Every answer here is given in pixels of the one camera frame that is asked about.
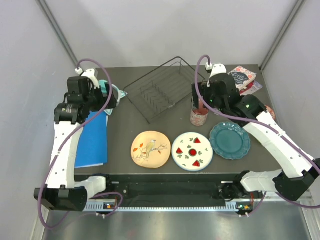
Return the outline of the black wire dish rack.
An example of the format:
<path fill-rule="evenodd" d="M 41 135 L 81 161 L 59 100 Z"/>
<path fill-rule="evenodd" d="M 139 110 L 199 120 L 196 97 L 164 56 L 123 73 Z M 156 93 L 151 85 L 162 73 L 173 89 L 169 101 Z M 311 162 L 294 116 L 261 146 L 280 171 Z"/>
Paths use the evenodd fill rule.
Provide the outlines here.
<path fill-rule="evenodd" d="M 191 96 L 194 76 L 195 69 L 176 56 L 128 84 L 124 91 L 151 124 Z"/>

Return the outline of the beige bird plate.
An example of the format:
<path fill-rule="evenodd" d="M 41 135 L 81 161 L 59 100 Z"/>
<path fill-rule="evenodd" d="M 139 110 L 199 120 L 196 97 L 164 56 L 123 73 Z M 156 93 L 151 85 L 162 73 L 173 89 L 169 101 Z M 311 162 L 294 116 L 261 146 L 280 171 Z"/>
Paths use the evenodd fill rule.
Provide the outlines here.
<path fill-rule="evenodd" d="M 161 132 L 145 131 L 132 142 L 130 154 L 138 166 L 158 169 L 164 166 L 171 156 L 171 142 Z"/>

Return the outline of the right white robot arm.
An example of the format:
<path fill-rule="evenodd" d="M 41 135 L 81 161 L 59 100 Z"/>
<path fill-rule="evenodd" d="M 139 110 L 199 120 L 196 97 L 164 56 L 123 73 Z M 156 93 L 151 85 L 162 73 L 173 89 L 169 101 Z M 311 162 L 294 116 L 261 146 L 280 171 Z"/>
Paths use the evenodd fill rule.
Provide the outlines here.
<path fill-rule="evenodd" d="M 288 202 L 296 202 L 320 175 L 320 160 L 305 153 L 279 127 L 266 106 L 254 95 L 240 95 L 233 77 L 218 73 L 207 82 L 191 85 L 192 102 L 229 119 L 249 133 L 280 165 L 274 171 L 239 173 L 232 182 L 234 194 L 245 198 L 251 192 L 273 192 Z"/>

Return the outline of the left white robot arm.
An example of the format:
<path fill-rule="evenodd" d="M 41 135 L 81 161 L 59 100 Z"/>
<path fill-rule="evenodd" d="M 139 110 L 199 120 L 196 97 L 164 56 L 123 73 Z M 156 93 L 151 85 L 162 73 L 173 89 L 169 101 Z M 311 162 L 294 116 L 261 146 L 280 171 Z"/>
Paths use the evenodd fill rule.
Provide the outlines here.
<path fill-rule="evenodd" d="M 70 77 L 63 102 L 54 109 L 54 143 L 47 176 L 35 188 L 38 207 L 52 211 L 81 212 L 87 201 L 100 195 L 109 198 L 114 191 L 103 176 L 76 182 L 75 163 L 79 141 L 85 127 L 106 109 L 114 109 L 117 100 L 109 82 L 101 85 L 87 76 Z"/>

